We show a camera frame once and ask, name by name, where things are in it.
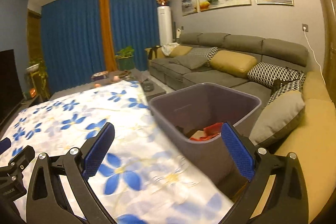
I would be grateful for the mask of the white clothes on sofa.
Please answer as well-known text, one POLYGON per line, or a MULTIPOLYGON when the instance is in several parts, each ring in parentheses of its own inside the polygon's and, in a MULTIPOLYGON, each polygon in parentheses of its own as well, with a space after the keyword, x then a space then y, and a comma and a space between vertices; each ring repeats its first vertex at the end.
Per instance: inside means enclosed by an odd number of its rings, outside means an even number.
POLYGON ((174 50, 174 48, 176 48, 178 46, 179 46, 179 44, 176 43, 176 42, 164 44, 164 45, 161 46, 162 53, 165 56, 169 56, 172 53, 172 51, 174 50))

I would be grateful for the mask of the mustard yellow cushion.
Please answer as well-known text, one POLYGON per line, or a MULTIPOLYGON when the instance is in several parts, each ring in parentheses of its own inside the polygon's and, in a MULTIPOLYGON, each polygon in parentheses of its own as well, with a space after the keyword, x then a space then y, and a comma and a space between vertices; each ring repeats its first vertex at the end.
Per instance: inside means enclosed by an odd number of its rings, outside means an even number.
POLYGON ((210 66, 217 71, 245 79, 257 63, 254 56, 222 50, 211 59, 210 66))

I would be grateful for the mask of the wall power socket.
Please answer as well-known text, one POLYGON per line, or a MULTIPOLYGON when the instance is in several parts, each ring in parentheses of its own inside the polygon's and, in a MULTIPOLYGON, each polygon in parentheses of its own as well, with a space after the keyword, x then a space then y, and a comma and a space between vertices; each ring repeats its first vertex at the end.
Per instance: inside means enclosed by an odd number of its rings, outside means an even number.
POLYGON ((308 30, 308 25, 307 24, 302 24, 302 30, 304 31, 304 32, 308 32, 309 30, 308 30))

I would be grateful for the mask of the grey sectional sofa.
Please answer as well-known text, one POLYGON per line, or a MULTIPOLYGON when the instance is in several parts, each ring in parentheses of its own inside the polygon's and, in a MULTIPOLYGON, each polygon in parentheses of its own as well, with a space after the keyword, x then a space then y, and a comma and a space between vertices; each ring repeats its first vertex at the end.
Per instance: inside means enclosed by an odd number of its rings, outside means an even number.
POLYGON ((335 223, 335 104, 319 72, 307 70, 301 44, 227 33, 184 34, 169 55, 148 50, 149 73, 172 89, 151 112, 179 151, 225 194, 247 180, 219 134, 197 132, 229 122, 269 152, 298 156, 310 223, 335 223))

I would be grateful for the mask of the black television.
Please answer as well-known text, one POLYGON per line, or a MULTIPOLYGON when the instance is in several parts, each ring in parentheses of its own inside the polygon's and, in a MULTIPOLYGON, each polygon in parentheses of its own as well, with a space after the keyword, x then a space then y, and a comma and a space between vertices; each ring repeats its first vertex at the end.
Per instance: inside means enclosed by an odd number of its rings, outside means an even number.
POLYGON ((0 111, 3 123, 24 97, 15 65, 14 50, 1 51, 0 62, 0 111))

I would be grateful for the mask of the large grey cushion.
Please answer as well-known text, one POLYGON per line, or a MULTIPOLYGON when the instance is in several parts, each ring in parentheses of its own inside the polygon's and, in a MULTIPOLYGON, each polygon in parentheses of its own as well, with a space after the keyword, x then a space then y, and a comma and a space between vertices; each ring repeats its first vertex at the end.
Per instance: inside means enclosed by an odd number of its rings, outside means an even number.
POLYGON ((301 122, 305 102, 299 91, 289 91, 267 105, 249 136, 257 146, 269 147, 287 137, 301 122))

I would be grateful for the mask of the orange curtain strip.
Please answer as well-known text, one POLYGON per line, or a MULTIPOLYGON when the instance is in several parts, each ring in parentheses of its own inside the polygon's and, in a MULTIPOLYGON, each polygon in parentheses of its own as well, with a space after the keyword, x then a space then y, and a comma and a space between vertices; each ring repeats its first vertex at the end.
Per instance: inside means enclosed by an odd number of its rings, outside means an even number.
POLYGON ((99 0, 99 8, 105 67, 107 71, 113 72, 117 70, 117 62, 112 38, 109 0, 99 0))

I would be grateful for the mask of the black white patterned cushion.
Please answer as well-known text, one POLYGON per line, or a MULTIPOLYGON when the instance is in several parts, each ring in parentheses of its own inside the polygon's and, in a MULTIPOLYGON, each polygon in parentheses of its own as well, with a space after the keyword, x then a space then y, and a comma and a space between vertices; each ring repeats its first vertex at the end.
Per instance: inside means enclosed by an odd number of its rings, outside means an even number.
POLYGON ((205 66, 210 67, 210 61, 217 53, 218 53, 218 47, 193 48, 191 51, 189 51, 188 55, 197 56, 197 57, 205 57, 207 59, 205 66))

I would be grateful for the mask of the green potted plant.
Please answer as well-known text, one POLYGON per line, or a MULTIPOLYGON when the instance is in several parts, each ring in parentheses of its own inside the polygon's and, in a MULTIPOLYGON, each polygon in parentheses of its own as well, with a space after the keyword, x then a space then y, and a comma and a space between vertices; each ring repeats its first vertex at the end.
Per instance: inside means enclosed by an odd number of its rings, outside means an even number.
POLYGON ((129 71, 135 68, 134 49, 127 46, 119 50, 116 54, 116 61, 120 71, 129 71))

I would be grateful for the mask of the dark coffee table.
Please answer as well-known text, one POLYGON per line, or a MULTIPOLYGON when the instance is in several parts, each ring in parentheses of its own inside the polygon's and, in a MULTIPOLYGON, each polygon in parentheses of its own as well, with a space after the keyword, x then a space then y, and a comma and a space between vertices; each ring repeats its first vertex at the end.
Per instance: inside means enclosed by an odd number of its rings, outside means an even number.
POLYGON ((121 80, 127 81, 131 83, 132 87, 136 88, 137 86, 140 86, 146 96, 147 101, 166 94, 165 89, 161 88, 158 84, 149 79, 146 74, 139 71, 138 69, 115 72, 98 72, 91 76, 91 80, 94 84, 94 87, 96 88, 117 83, 121 80))

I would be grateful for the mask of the blue floral white tablecloth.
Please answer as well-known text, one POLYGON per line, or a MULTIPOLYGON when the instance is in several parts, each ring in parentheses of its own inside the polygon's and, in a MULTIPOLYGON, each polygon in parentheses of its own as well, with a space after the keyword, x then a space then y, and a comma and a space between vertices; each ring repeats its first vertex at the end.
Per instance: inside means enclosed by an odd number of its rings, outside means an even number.
POLYGON ((115 137, 88 182, 118 223, 218 223, 233 203, 167 139, 151 115, 139 83, 78 92, 21 111, 5 137, 6 165, 27 145, 36 154, 63 155, 96 136, 115 137))

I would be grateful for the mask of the grey plastic trash bin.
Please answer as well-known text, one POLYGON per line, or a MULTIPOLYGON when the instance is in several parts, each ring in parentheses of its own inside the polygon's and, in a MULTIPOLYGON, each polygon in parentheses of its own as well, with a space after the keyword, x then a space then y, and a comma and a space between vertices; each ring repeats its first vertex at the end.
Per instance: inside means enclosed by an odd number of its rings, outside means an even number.
POLYGON ((217 185, 234 167, 226 146, 220 136, 193 141, 190 133, 228 122, 238 133, 248 136, 260 114, 261 100, 235 89, 202 83, 155 97, 149 107, 179 152, 217 185))

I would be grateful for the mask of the blue curtain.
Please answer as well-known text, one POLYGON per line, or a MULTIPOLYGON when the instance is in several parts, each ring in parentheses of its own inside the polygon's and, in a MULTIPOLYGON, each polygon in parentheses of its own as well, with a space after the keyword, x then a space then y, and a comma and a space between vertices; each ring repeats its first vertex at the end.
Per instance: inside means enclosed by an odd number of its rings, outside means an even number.
MULTIPOLYGON (((147 70, 145 50, 159 44, 156 0, 109 0, 115 56, 134 49, 135 67, 147 70)), ((57 0, 42 8, 42 49, 55 93, 90 82, 106 71, 99 0, 57 0)))

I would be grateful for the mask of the white standing air conditioner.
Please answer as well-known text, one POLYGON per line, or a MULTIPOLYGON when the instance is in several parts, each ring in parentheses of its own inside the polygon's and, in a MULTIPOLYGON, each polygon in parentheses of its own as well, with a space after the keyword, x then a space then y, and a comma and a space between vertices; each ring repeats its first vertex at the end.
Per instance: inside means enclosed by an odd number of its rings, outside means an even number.
POLYGON ((163 46, 173 41, 171 8, 169 6, 157 7, 159 42, 163 46))

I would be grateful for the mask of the plant on stand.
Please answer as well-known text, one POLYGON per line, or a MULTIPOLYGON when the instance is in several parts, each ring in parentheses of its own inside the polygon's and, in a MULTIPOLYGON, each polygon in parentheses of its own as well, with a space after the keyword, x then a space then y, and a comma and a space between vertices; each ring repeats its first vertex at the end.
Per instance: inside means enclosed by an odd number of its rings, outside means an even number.
POLYGON ((26 72, 29 75, 31 82, 37 94, 41 95, 44 100, 50 99, 50 91, 48 88, 47 67, 42 57, 32 59, 29 61, 29 66, 26 68, 26 72))

